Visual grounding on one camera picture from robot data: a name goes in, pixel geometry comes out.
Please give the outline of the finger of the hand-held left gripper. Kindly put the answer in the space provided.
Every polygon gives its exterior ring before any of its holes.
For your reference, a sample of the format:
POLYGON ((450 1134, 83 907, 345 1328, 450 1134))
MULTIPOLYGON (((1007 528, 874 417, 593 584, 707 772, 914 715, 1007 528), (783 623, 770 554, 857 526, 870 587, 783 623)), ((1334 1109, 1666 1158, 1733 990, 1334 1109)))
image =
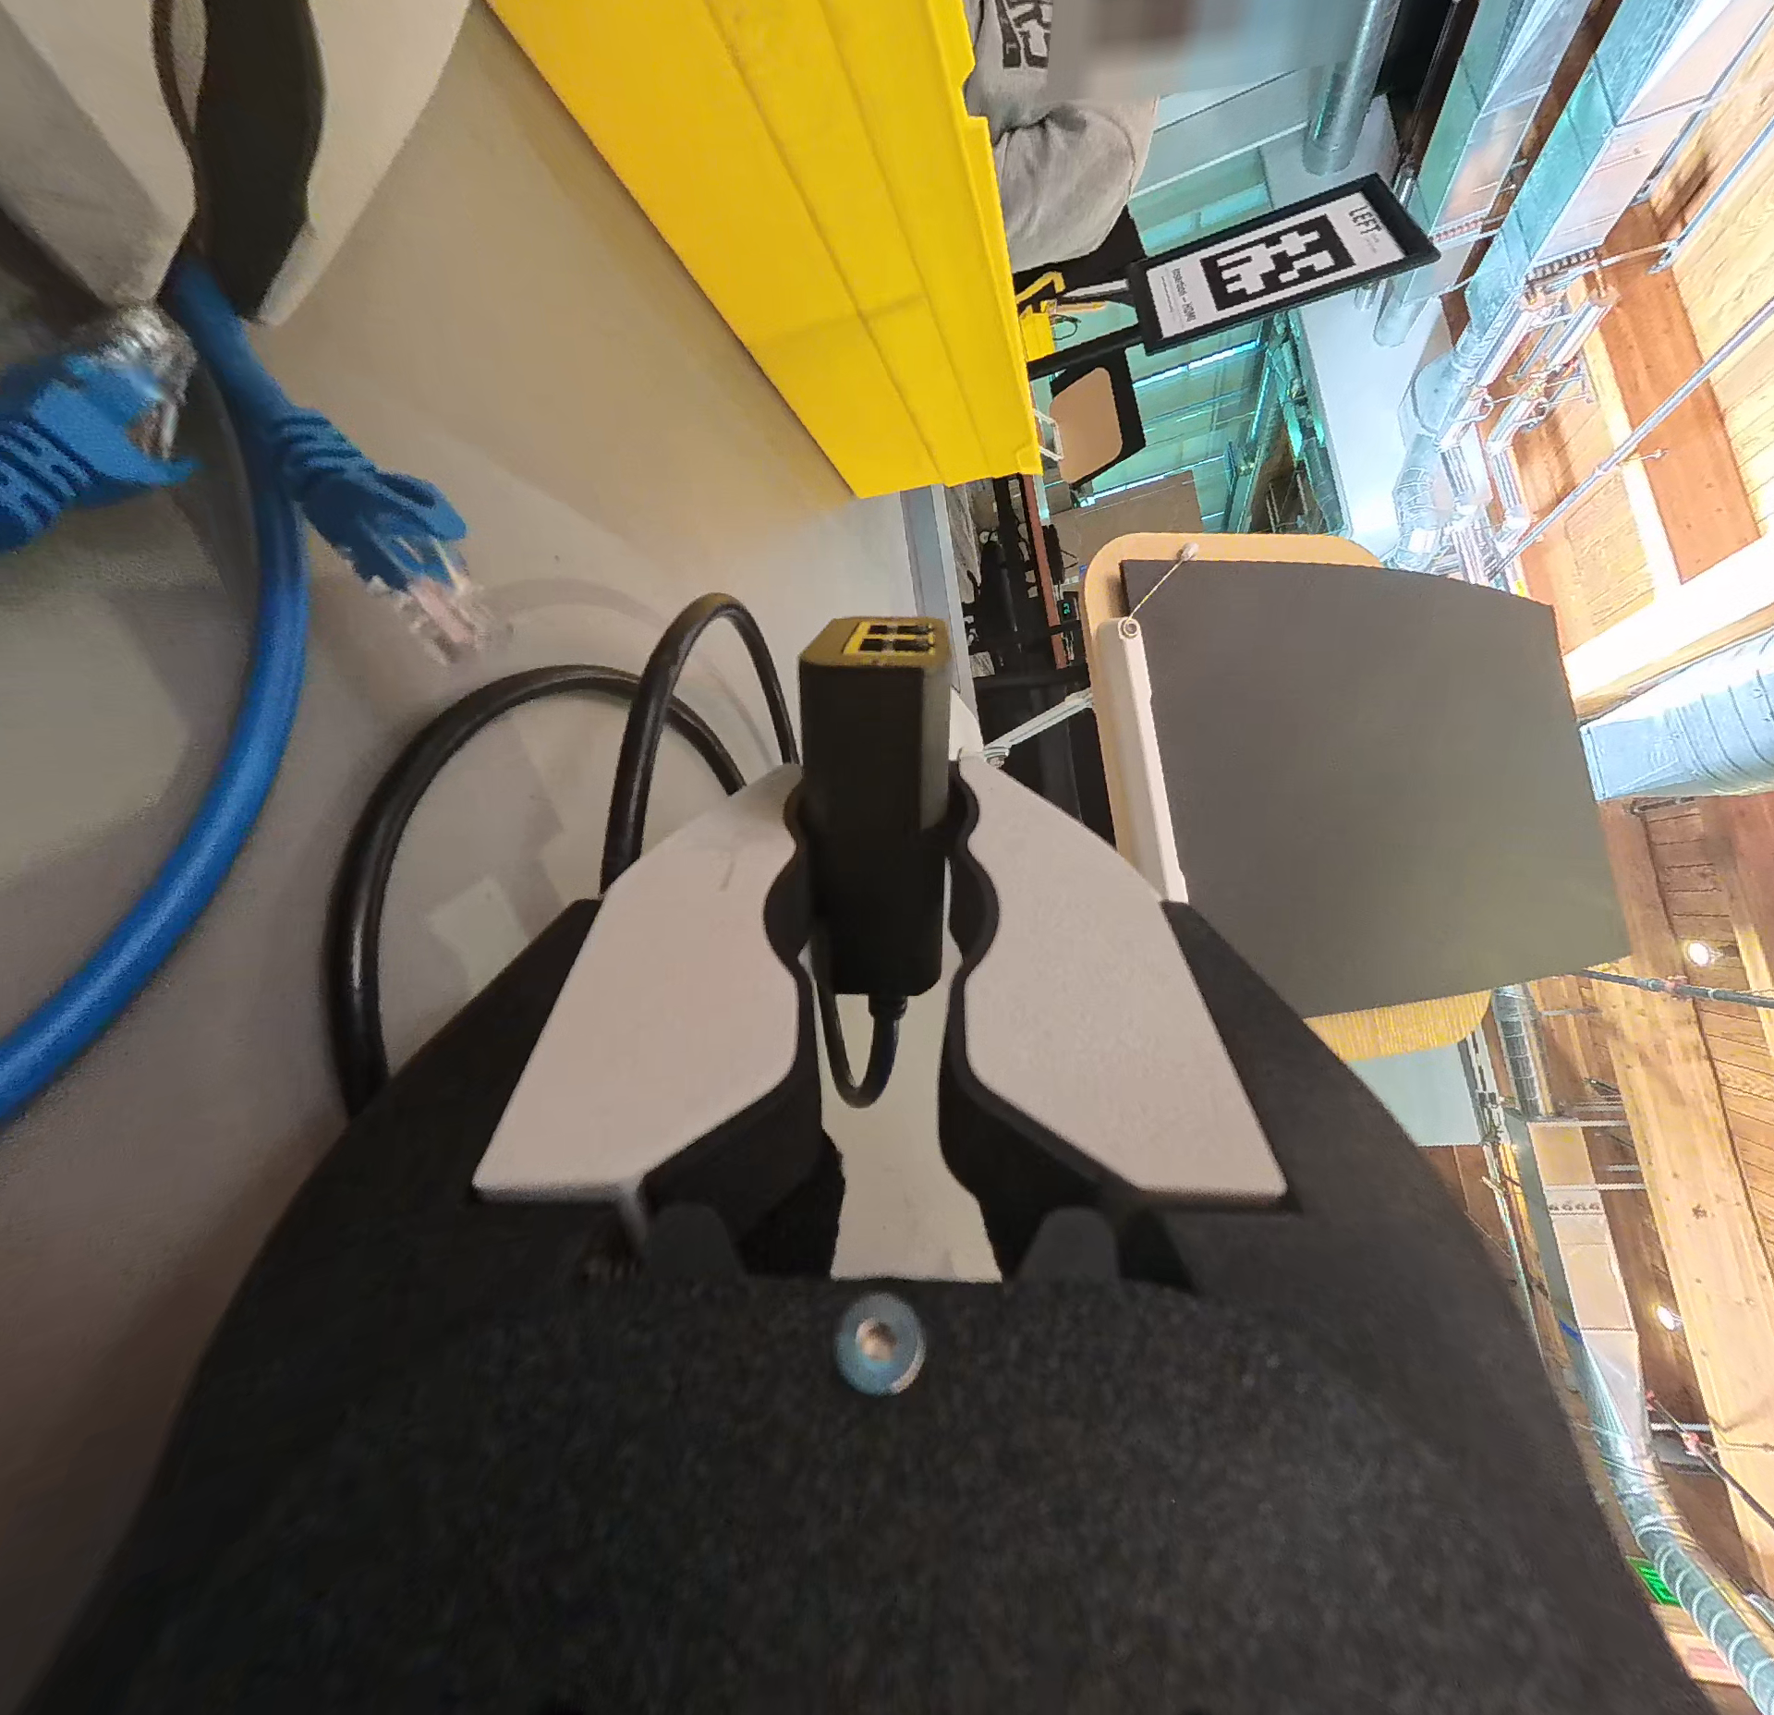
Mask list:
POLYGON ((284 321, 424 112, 474 0, 199 0, 195 236, 232 308, 284 321))
POLYGON ((195 214, 169 0, 1 0, 5 216, 101 305, 158 299, 195 214))

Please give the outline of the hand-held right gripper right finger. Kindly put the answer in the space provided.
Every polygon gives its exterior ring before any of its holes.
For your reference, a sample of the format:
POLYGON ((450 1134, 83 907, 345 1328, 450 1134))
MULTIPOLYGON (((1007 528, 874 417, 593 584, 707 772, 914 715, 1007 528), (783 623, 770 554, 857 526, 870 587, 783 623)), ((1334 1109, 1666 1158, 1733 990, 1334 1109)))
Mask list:
POLYGON ((1056 1212, 1267 1212, 1287 1182, 1160 892, 983 757, 953 769, 940 1149, 990 1253, 1056 1212))

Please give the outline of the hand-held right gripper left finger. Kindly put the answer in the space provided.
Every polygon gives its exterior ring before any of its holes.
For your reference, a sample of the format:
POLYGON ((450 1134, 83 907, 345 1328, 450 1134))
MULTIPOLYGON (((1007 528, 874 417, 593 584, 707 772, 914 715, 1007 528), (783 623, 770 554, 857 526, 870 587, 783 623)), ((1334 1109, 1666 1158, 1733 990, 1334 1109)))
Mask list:
POLYGON ((478 1197, 759 1219, 814 1170, 798 778, 766 772, 609 885, 473 1171, 478 1197))

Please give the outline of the black ethernet adapter with cable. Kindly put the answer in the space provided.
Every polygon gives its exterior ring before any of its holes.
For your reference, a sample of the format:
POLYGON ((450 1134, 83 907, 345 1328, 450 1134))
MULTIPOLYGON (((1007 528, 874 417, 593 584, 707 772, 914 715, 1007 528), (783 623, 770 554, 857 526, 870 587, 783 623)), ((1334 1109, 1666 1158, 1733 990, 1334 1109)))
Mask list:
POLYGON ((456 754, 513 711, 565 696, 626 708, 606 809, 598 885, 637 863, 657 750, 676 733, 724 794, 742 772, 678 687, 698 641, 726 624, 759 683, 779 761, 800 772, 814 1000, 838 1097, 866 1109, 896 1068, 901 1018, 942 970, 951 774, 947 628, 938 617, 837 617, 798 658, 800 717, 763 630, 728 593, 698 595, 654 641, 639 672, 593 661, 522 669, 467 691, 400 750, 345 841, 327 902, 321 1001, 347 1116, 388 1085, 382 933, 388 885, 419 804, 456 754))

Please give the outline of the dark grey panel board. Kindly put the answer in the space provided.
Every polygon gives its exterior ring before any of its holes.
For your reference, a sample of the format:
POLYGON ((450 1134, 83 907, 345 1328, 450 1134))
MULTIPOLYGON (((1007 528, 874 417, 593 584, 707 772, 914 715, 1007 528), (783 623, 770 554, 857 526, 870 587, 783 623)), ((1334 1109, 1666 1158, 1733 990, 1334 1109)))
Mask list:
POLYGON ((1129 532, 1079 611, 1121 855, 1341 1060, 1629 955, 1552 608, 1341 536, 1129 532))

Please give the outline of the yellow plastic bin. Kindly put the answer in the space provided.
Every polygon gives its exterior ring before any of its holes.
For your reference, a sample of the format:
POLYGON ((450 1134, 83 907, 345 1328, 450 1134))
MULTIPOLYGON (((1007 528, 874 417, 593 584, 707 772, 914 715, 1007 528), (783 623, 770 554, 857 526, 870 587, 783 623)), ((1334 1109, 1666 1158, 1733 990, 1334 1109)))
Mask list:
POLYGON ((861 499, 1040 467, 964 0, 485 0, 861 499))

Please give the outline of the round silver ventilation duct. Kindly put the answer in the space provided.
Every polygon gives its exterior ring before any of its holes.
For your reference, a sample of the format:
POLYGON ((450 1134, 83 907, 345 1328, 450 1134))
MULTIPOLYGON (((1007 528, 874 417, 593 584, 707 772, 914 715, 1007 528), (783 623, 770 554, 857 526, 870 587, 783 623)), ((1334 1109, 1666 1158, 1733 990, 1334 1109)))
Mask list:
POLYGON ((1302 133, 1300 162, 1315 179, 1354 160, 1406 0, 1356 0, 1350 37, 1330 66, 1302 133))

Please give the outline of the rectangular foil-wrapped duct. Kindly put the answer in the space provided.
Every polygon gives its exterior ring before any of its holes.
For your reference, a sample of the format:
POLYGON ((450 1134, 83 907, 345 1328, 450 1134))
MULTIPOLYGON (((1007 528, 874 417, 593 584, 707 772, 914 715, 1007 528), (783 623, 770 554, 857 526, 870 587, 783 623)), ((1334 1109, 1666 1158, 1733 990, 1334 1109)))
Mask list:
POLYGON ((1448 282, 1598 246, 1748 61, 1770 0, 1478 0, 1413 177, 1448 282))

